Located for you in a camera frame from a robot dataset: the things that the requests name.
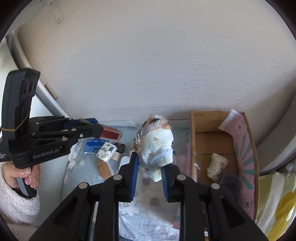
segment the silver screw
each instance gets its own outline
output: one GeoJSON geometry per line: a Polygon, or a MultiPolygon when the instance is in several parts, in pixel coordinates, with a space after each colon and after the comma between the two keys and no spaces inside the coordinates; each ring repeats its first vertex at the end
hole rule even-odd
{"type": "Polygon", "coordinates": [[[86,189],[87,188],[87,183],[80,183],[78,187],[80,189],[86,189]]]}
{"type": "Polygon", "coordinates": [[[186,179],[186,176],[183,175],[183,174],[179,174],[179,175],[177,176],[177,179],[183,181],[183,180],[186,179]]]}
{"type": "Polygon", "coordinates": [[[218,189],[220,188],[220,185],[219,185],[218,183],[212,183],[211,187],[212,187],[213,189],[218,190],[218,189]]]}
{"type": "Polygon", "coordinates": [[[119,181],[122,179],[122,176],[120,174],[116,174],[113,176],[113,179],[116,180],[116,181],[119,181]]]}

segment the gray pom-pom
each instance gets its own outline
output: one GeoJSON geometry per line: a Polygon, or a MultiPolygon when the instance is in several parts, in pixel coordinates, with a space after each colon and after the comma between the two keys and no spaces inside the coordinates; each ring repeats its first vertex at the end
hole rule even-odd
{"type": "Polygon", "coordinates": [[[223,173],[217,182],[234,198],[237,199],[241,191],[241,183],[234,173],[223,173]]]}

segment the blue plastic wrapper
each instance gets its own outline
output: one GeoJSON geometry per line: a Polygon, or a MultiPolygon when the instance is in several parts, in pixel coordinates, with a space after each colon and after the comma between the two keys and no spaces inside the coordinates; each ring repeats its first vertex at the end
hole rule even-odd
{"type": "Polygon", "coordinates": [[[94,137],[89,138],[85,145],[84,154],[97,154],[105,142],[109,141],[94,137]]]}

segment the cardboard box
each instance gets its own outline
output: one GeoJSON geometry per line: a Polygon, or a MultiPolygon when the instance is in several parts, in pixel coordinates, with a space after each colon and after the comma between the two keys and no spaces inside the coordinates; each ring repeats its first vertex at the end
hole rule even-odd
{"type": "MultiPolygon", "coordinates": [[[[192,177],[194,175],[194,163],[197,163],[200,170],[197,172],[197,180],[199,183],[210,185],[213,180],[207,177],[207,168],[211,162],[211,154],[217,153],[228,159],[225,168],[226,172],[238,173],[238,163],[234,150],[232,136],[218,127],[227,117],[230,111],[218,110],[198,110],[191,112],[191,140],[192,140],[192,177]]],[[[254,221],[256,220],[258,206],[258,159],[256,147],[249,124],[244,112],[240,112],[244,116],[250,136],[252,149],[254,153],[255,163],[255,203],[254,203],[254,221]]]]}

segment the black handle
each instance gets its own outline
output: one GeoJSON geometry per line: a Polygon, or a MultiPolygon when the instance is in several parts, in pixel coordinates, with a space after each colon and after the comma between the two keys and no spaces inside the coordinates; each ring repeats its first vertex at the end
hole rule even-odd
{"type": "Polygon", "coordinates": [[[25,198],[32,198],[32,197],[36,197],[37,195],[37,189],[32,188],[30,185],[27,185],[25,183],[25,179],[24,178],[20,178],[17,177],[17,184],[20,188],[20,195],[22,195],[25,198]]]}

